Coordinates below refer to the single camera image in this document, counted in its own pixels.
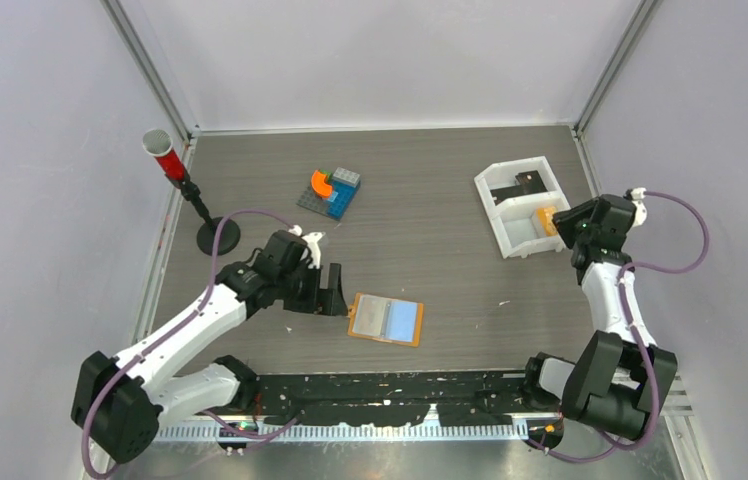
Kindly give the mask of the orange leather card holder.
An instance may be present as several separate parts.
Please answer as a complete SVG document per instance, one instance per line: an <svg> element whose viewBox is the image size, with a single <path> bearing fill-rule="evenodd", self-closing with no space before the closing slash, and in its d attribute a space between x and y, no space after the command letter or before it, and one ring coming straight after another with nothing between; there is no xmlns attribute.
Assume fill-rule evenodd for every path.
<svg viewBox="0 0 748 480"><path fill-rule="evenodd" d="M418 347L424 304L409 300L357 293L348 307L351 337Z"/></svg>

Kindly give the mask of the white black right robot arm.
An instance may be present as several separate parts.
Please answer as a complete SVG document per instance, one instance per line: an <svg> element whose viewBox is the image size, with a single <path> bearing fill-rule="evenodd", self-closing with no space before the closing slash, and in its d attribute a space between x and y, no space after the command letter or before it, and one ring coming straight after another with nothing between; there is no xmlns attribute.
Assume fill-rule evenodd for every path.
<svg viewBox="0 0 748 480"><path fill-rule="evenodd" d="M557 407L567 419L633 442L660 412L678 366L644 325L632 259L623 250L647 216L645 196L643 188L603 194L551 216L572 252L595 332L575 362L544 352L530 358L520 385L530 408Z"/></svg>

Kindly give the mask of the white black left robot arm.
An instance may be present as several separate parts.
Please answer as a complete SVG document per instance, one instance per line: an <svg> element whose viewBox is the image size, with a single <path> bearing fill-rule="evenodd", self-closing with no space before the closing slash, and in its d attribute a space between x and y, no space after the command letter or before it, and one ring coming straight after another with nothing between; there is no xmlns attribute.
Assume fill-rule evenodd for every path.
<svg viewBox="0 0 748 480"><path fill-rule="evenodd" d="M127 464L161 429L202 410L248 412L258 382L241 361L224 356L195 374L178 373L214 340L275 302L292 312L346 315L339 264L330 264L328 285L320 285L325 244L323 232L278 230L250 259L213 267L197 299L148 337L113 356L88 356L70 412L83 430L83 447L96 444L114 463Z"/></svg>

